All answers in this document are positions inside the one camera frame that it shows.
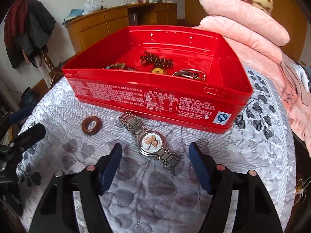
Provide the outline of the hanging dark clothes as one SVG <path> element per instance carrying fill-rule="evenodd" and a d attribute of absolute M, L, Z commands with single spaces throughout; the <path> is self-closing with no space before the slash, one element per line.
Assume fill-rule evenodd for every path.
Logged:
<path fill-rule="evenodd" d="M 15 0 L 4 23 L 4 43 L 11 66 L 33 62 L 50 40 L 56 21 L 38 0 Z"/>

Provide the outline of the silver bangle with chain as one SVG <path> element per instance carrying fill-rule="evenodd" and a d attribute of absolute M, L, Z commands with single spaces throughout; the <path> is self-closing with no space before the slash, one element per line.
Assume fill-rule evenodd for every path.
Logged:
<path fill-rule="evenodd" d="M 183 69 L 175 72 L 173 76 L 192 79 L 196 81 L 205 81 L 206 74 L 200 70 Z"/>

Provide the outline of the white grey leaf bedspread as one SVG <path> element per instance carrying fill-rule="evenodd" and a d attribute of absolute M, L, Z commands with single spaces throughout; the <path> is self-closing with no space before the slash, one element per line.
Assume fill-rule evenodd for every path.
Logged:
<path fill-rule="evenodd" d="M 211 196 L 200 187 L 189 160 L 192 142 L 231 171 L 257 171 L 282 227 L 286 227 L 296 185 L 292 131 L 272 81 L 251 68 L 246 73 L 253 94 L 224 134 L 142 119 L 146 128 L 161 133 L 168 147 L 180 156 L 172 171 L 139 153 L 135 139 L 119 122 L 119 112 L 80 102 L 68 81 L 60 80 L 23 125 L 28 129 L 41 123 L 46 128 L 45 138 L 24 154 L 17 167 L 24 228 L 30 228 L 41 196 L 56 171 L 79 172 L 120 143 L 120 167 L 111 188 L 100 198 L 113 231 L 197 232 Z"/>

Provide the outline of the red tin box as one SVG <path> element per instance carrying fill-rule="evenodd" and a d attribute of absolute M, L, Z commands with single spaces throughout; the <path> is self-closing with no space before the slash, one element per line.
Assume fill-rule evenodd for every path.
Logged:
<path fill-rule="evenodd" d="M 205 81 L 173 76 L 200 70 Z M 129 26 L 63 67 L 82 102 L 205 130 L 227 131 L 253 88 L 220 34 L 181 26 Z"/>

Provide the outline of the wooden wardrobe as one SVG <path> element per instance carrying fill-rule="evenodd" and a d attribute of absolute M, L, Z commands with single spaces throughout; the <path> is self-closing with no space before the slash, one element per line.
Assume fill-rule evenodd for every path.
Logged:
<path fill-rule="evenodd" d="M 185 21 L 198 26 L 207 15 L 227 17 L 266 37 L 295 61 L 303 53 L 307 17 L 295 0 L 185 0 Z"/>

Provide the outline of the lower pink folded quilt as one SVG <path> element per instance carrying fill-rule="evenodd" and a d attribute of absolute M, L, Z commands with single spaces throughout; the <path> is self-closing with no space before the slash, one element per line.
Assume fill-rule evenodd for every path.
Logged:
<path fill-rule="evenodd" d="M 278 46 L 232 19 L 223 16 L 206 16 L 201 20 L 199 28 L 244 44 L 277 64 L 280 64 L 283 59 L 282 51 Z"/>

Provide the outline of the blue folded cloth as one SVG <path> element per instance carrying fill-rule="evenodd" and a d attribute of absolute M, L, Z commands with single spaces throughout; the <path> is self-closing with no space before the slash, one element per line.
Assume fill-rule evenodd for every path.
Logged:
<path fill-rule="evenodd" d="M 84 10 L 82 9 L 72 9 L 69 13 L 68 16 L 66 16 L 64 19 L 63 19 L 63 23 L 62 25 L 66 24 L 67 22 L 73 20 L 73 19 L 76 19 L 78 17 L 81 17 L 83 15 L 83 12 Z"/>

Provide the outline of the pink bed sheet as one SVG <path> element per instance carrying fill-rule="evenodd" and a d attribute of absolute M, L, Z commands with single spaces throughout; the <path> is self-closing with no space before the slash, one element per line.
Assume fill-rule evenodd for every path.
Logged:
<path fill-rule="evenodd" d="M 305 142 L 307 150 L 310 151 L 310 94 L 303 88 L 306 99 L 302 100 L 280 65 L 244 44 L 227 37 L 225 40 L 242 65 L 254 69 L 272 81 L 286 108 L 292 131 Z"/>

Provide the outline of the small grey gift bag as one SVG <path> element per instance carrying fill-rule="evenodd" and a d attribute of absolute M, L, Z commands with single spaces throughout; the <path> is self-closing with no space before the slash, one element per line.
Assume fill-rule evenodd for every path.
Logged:
<path fill-rule="evenodd" d="M 129 17 L 129 25 L 130 26 L 137 26 L 138 25 L 138 16 L 136 13 L 131 13 L 128 15 Z"/>

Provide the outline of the long wooden sideboard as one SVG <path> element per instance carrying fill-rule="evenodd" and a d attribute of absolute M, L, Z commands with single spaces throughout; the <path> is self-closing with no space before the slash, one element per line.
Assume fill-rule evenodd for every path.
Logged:
<path fill-rule="evenodd" d="M 89 48 L 112 33 L 133 25 L 175 25 L 177 3 L 138 3 L 102 9 L 64 24 L 76 53 Z"/>

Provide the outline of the wooden coat stand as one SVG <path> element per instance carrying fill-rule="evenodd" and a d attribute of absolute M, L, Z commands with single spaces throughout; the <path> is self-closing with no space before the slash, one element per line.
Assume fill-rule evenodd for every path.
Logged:
<path fill-rule="evenodd" d="M 51 81 L 47 84 L 48 89 L 50 90 L 64 76 L 64 74 L 60 68 L 57 68 L 54 66 L 50 57 L 47 55 L 47 52 L 48 52 L 47 45 L 44 45 L 40 51 L 41 51 L 41 57 L 43 58 L 43 61 L 47 65 L 48 69 L 50 70 L 49 75 L 50 75 Z"/>

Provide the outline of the silver wristwatch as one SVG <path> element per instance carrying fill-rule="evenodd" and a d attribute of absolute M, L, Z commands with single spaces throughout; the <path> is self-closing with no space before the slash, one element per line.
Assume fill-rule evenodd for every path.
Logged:
<path fill-rule="evenodd" d="M 161 133 L 144 127 L 137 116 L 131 112 L 123 113 L 119 120 L 136 139 L 140 154 L 157 159 L 167 170 L 176 167 L 180 157 L 175 151 L 169 149 Z"/>

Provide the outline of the white plastic bag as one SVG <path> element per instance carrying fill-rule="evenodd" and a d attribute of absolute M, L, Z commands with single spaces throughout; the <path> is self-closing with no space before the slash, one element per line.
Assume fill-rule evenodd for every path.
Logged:
<path fill-rule="evenodd" d="M 83 6 L 82 15 L 91 14 L 98 10 L 102 9 L 102 1 L 101 0 L 87 0 Z"/>

